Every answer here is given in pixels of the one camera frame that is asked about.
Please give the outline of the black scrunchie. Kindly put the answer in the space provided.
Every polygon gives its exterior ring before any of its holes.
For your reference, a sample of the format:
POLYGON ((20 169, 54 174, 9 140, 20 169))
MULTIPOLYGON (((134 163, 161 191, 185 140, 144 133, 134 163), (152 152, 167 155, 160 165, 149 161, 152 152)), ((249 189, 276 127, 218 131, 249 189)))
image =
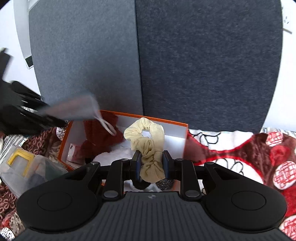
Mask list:
POLYGON ((146 188, 148 188, 149 185, 151 185, 151 183, 146 182, 145 180, 142 179, 132 179, 132 185, 135 187, 135 189, 138 190, 144 190, 146 188))

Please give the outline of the orange cardboard box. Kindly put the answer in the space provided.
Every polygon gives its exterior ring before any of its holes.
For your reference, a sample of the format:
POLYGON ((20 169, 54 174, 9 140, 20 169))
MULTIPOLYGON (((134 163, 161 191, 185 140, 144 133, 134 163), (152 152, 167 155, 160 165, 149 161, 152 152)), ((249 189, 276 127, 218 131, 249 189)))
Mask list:
POLYGON ((87 161, 107 166, 139 151, 142 157, 137 177, 151 184, 165 178, 164 150, 174 158, 183 157, 186 124, 105 110, 99 115, 102 121, 69 122, 58 159, 71 170, 87 161))

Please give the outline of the grey felt partition panel left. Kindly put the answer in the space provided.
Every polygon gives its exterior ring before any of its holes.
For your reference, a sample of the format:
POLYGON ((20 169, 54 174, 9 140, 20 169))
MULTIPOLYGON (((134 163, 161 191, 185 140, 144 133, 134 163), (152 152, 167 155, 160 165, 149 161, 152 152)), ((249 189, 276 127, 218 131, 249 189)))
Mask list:
POLYGON ((90 92, 104 110, 143 113, 134 1, 38 1, 29 32, 46 103, 90 92))

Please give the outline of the cream fabric scrunchie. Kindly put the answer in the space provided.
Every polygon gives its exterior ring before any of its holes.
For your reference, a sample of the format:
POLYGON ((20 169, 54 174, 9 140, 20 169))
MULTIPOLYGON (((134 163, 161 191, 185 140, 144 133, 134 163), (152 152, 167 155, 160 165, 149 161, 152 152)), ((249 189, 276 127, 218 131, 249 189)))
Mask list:
POLYGON ((140 118, 125 129, 124 137, 130 141, 131 150, 142 154, 140 177, 149 183, 165 179, 162 165, 165 133, 161 125, 140 118))

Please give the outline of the striped white cloth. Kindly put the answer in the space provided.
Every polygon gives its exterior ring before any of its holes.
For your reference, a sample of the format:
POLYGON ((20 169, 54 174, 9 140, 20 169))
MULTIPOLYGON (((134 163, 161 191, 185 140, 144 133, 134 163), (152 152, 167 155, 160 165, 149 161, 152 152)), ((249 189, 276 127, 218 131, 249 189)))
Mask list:
POLYGON ((13 146, 21 147, 27 139, 27 137, 22 135, 9 135, 1 140, 1 163, 13 146))

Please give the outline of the red floral plush blanket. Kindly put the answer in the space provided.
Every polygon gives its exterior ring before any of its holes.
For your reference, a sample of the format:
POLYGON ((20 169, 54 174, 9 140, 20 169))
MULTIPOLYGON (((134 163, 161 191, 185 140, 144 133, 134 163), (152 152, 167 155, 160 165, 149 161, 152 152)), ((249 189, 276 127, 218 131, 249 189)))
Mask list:
MULTIPOLYGON (((58 162, 65 132, 66 128, 49 128, 27 137, 21 147, 58 162)), ((259 182, 278 190, 287 202, 280 230, 295 240, 295 132, 276 128, 262 128, 257 134, 189 130, 184 156, 200 166, 215 161, 250 179, 259 178, 259 182), (271 134, 279 137, 278 143, 269 143, 271 134)), ((1 182, 1 235, 7 240, 13 240, 24 230, 15 214, 16 200, 8 186, 1 182)))

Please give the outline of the dark red plush toy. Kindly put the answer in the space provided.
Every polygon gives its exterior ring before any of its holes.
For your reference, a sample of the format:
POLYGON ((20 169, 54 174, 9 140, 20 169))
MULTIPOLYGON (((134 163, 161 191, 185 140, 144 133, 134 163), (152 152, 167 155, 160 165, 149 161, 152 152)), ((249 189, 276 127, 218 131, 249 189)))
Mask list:
POLYGON ((81 145, 81 155, 88 164, 99 154, 110 152, 111 147, 123 141, 123 133, 116 127, 118 117, 110 112, 103 112, 102 117, 115 129, 116 135, 111 135, 98 120, 84 120, 86 140, 81 145))

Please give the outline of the grey fabric pouch with strap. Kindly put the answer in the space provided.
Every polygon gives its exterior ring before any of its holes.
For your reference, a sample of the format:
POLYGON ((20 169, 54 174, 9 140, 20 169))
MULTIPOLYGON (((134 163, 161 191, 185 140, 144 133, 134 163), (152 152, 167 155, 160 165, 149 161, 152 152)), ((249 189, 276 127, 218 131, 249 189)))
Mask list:
POLYGON ((65 121, 98 120, 112 136, 115 128, 101 115, 99 104, 93 94, 82 94, 60 101, 36 112, 40 116, 52 116, 65 121))

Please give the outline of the dark grey felt partition right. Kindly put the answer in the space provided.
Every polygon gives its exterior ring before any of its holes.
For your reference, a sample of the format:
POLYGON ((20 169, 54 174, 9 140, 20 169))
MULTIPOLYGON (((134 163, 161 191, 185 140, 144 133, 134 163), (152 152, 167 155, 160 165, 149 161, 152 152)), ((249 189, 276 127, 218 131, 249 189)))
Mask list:
POLYGON ((136 1, 144 114, 258 132, 278 80, 280 1, 136 1))

